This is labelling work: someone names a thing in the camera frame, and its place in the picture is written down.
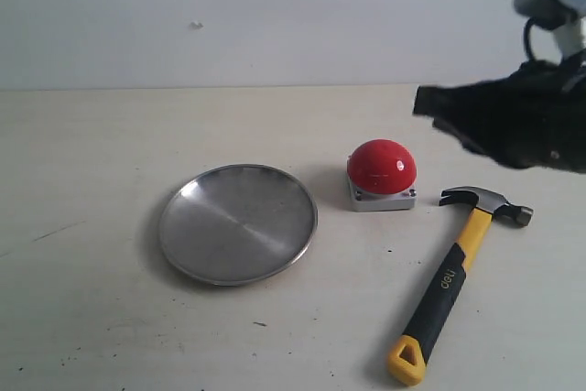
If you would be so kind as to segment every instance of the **white table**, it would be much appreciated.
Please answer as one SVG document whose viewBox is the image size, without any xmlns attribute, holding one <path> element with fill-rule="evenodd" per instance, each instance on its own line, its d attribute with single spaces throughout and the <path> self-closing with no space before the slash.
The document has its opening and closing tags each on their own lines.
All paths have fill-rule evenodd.
<svg viewBox="0 0 586 391">
<path fill-rule="evenodd" d="M 493 225 L 418 389 L 582 389 L 584 177 L 465 153 L 411 116 L 414 91 L 1 93 L 0 388 L 399 388 L 386 352 L 467 218 L 438 197 L 478 185 L 536 214 L 526 229 Z M 349 211 L 346 158 L 378 137 L 418 163 L 413 211 Z M 157 252 L 162 206 L 241 162 L 307 184 L 312 246 L 250 287 L 186 282 Z"/>
</svg>

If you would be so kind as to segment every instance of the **wall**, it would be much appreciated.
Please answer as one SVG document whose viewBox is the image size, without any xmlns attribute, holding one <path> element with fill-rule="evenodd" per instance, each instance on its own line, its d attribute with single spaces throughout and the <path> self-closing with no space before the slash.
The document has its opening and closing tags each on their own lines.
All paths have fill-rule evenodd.
<svg viewBox="0 0 586 391">
<path fill-rule="evenodd" d="M 0 89 L 471 81 L 516 69 L 523 23 L 511 0 L 0 0 Z"/>
</svg>

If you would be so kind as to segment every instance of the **red button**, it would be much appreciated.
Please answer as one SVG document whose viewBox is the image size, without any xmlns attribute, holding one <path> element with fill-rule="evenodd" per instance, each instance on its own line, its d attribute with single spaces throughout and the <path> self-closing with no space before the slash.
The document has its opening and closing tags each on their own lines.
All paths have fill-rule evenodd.
<svg viewBox="0 0 586 391">
<path fill-rule="evenodd" d="M 373 194 L 397 194 L 417 176 L 415 160 L 394 141 L 376 139 L 356 148 L 347 168 L 348 176 L 361 190 Z"/>
</svg>

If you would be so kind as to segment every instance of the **hammer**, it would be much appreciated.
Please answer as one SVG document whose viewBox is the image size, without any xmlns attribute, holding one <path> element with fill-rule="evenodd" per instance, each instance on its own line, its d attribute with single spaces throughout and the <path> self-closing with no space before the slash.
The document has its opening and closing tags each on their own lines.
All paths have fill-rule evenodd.
<svg viewBox="0 0 586 391">
<path fill-rule="evenodd" d="M 533 215 L 531 208 L 515 206 L 501 194 L 476 187 L 443 191 L 439 206 L 453 203 L 467 203 L 473 207 L 468 222 L 387 358 L 390 374 L 407 386 L 423 380 L 431 351 L 492 219 L 508 217 L 519 226 L 527 226 Z"/>
</svg>

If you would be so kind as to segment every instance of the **metal plate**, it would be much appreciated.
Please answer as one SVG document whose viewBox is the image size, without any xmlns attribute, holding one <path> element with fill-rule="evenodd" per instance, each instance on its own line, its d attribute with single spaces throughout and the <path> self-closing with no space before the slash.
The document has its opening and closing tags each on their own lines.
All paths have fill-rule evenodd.
<svg viewBox="0 0 586 391">
<path fill-rule="evenodd" d="M 307 250 L 314 200 L 287 173 L 231 165 L 199 175 L 171 199 L 159 225 L 168 261 L 199 281 L 239 286 L 271 277 Z"/>
</svg>

